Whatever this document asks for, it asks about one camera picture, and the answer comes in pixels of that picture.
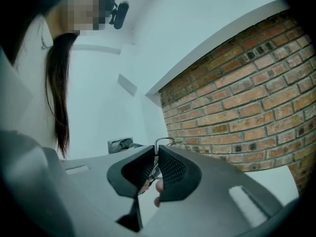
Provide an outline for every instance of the person's hand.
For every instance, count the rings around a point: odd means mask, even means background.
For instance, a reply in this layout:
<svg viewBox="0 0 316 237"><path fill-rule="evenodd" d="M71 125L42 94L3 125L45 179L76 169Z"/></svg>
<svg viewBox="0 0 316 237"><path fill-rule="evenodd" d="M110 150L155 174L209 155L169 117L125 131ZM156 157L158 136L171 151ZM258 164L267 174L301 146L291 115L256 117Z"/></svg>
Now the person's hand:
<svg viewBox="0 0 316 237"><path fill-rule="evenodd" d="M159 180L156 182L156 190L161 194L163 192L163 181ZM156 207L160 206L160 197L155 198L154 204Z"/></svg>

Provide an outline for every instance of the gray surface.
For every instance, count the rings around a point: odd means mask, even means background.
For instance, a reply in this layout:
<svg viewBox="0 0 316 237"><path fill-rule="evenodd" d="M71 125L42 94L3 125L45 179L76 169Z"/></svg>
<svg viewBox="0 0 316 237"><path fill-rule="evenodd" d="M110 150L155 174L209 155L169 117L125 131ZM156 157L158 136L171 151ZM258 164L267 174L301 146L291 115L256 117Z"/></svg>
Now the gray surface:
<svg viewBox="0 0 316 237"><path fill-rule="evenodd" d="M65 170L87 166L89 170L69 175L69 177L87 200L117 221L123 215L129 214L134 199L121 197L116 193L108 181L108 169L113 163L130 157L144 148L146 147L101 157L68 160L63 162L62 166Z"/></svg>
<svg viewBox="0 0 316 237"><path fill-rule="evenodd" d="M33 139L0 132L0 172L26 215L51 236L133 237L89 202L61 167L53 149Z"/></svg>
<svg viewBox="0 0 316 237"><path fill-rule="evenodd" d="M200 167L201 182L185 200L162 202L157 213L141 231L142 234L151 237L232 237L251 230L230 198L228 189L233 186L252 187L265 198L273 198L270 202L276 211L281 209L280 203L265 188L232 165L178 148L172 149Z"/></svg>
<svg viewBox="0 0 316 237"><path fill-rule="evenodd" d="M129 94L135 96L137 87L130 80L124 77L122 74L118 75L118 83L121 85Z"/></svg>
<svg viewBox="0 0 316 237"><path fill-rule="evenodd" d="M0 129L16 130L32 98L0 46Z"/></svg>

